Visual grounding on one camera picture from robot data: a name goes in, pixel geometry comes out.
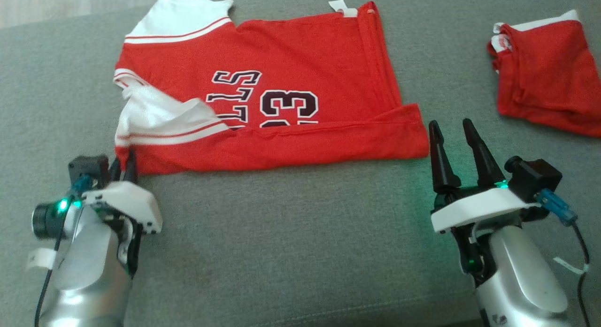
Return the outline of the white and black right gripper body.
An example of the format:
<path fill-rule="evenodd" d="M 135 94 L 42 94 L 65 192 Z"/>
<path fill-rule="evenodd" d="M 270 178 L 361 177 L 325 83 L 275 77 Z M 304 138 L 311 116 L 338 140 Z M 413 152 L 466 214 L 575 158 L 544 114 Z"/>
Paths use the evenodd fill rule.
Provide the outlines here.
<path fill-rule="evenodd" d="M 478 276 L 485 271 L 484 250 L 479 247 L 477 237 L 479 227 L 502 228 L 506 216 L 510 225 L 516 225 L 523 209 L 536 206 L 536 203 L 524 202 L 507 187 L 484 191 L 475 187 L 447 190 L 436 195 L 430 220 L 436 233 L 453 235 L 461 270 Z"/>

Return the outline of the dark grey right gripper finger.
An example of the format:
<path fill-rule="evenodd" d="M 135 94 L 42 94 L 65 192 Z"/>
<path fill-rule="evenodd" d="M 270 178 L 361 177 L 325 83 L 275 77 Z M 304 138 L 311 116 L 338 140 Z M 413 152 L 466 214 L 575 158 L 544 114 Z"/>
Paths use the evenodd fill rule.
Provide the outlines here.
<path fill-rule="evenodd" d="M 429 122 L 430 162 L 434 192 L 460 188 L 461 181 L 453 172 L 444 149 L 444 137 L 436 120 Z"/>
<path fill-rule="evenodd" d="M 466 141 L 473 152 L 478 174 L 478 187 L 499 187 L 501 184 L 505 184 L 507 180 L 504 173 L 494 160 L 494 156 L 479 135 L 472 120 L 464 119 L 463 129 Z"/>

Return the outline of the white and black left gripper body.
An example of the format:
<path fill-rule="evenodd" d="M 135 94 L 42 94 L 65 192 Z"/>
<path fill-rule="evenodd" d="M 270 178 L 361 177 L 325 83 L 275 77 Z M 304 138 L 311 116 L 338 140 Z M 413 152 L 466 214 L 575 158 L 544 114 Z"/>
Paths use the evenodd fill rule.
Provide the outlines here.
<path fill-rule="evenodd" d="M 135 276 L 142 236 L 162 231 L 156 197 L 137 184 L 116 181 L 102 190 L 85 192 L 82 204 L 90 205 L 100 221 L 116 233 L 116 258 L 127 275 Z"/>

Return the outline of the red shorts with white trim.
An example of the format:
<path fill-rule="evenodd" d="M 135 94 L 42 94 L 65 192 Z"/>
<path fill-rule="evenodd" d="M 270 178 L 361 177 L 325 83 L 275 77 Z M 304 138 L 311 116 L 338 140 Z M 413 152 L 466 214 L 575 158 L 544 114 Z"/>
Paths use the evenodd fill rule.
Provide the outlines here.
<path fill-rule="evenodd" d="M 601 78 L 576 10 L 510 25 L 487 44 L 505 117 L 601 137 Z"/>

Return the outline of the red jersey with white sleeves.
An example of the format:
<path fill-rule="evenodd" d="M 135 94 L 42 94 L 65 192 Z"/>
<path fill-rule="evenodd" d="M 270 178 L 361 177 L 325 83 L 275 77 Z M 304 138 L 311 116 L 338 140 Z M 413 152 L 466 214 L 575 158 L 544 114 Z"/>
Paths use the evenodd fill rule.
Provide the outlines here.
<path fill-rule="evenodd" d="M 113 81 L 122 170 L 249 171 L 429 153 L 369 1 L 235 25 L 232 0 L 157 0 L 124 38 Z"/>

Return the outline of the grey fabric sofa seat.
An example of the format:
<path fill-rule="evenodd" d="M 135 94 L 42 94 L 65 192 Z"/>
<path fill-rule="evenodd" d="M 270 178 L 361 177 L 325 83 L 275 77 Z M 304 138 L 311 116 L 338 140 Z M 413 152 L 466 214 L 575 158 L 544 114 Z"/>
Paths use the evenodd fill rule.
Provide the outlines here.
<path fill-rule="evenodd" d="M 237 26 L 330 11 L 330 0 L 233 0 Z M 370 0 L 345 0 L 360 6 Z M 475 184 L 462 120 L 504 165 L 543 158 L 591 253 L 584 300 L 601 327 L 601 139 L 498 114 L 486 44 L 575 9 L 601 72 L 601 0 L 372 0 L 404 103 L 438 121 L 453 171 Z M 32 327 L 45 242 L 31 212 L 69 187 L 67 164 L 113 154 L 124 36 L 148 7 L 0 30 L 0 327 Z M 127 327 L 438 326 L 478 319 L 449 234 L 430 223 L 430 161 L 142 176 L 163 231 L 142 238 Z"/>

